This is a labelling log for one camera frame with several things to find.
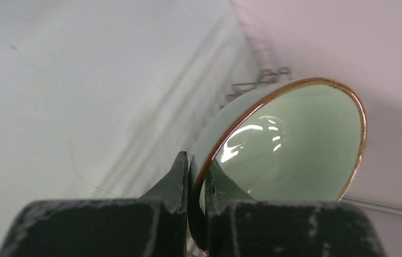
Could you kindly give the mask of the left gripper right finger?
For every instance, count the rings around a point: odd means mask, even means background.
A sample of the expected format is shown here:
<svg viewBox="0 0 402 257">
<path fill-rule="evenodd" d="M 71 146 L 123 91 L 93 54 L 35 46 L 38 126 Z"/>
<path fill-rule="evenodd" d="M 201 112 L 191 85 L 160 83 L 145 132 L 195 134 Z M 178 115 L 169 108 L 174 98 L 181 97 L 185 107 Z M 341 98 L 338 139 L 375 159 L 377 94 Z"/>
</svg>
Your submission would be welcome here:
<svg viewBox="0 0 402 257">
<path fill-rule="evenodd" d="M 257 201 L 213 162 L 205 179 L 209 256 L 385 256 L 366 214 L 343 202 Z"/>
</svg>

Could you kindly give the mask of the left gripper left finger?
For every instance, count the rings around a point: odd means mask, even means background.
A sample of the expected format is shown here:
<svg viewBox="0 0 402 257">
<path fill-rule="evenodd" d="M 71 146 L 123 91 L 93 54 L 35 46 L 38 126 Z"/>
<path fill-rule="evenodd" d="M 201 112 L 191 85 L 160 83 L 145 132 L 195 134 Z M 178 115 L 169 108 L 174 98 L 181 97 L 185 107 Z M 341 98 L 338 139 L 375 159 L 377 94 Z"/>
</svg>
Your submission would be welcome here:
<svg viewBox="0 0 402 257">
<path fill-rule="evenodd" d="M 42 200 L 12 222 L 0 256 L 186 256 L 188 156 L 135 199 Z"/>
</svg>

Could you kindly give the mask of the pale green bowl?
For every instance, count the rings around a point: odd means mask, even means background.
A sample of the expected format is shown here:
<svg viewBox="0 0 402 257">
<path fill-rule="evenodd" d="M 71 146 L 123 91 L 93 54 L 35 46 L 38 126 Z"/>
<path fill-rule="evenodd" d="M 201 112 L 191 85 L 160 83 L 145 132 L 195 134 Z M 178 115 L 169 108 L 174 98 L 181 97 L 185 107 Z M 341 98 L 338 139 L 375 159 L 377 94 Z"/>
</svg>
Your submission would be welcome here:
<svg viewBox="0 0 402 257">
<path fill-rule="evenodd" d="M 230 200 L 343 198 L 362 162 L 367 117 L 357 93 L 342 82 L 306 78 L 252 89 L 208 123 L 190 164 L 188 225 L 208 252 L 207 179 L 218 170 L 216 207 Z"/>
</svg>

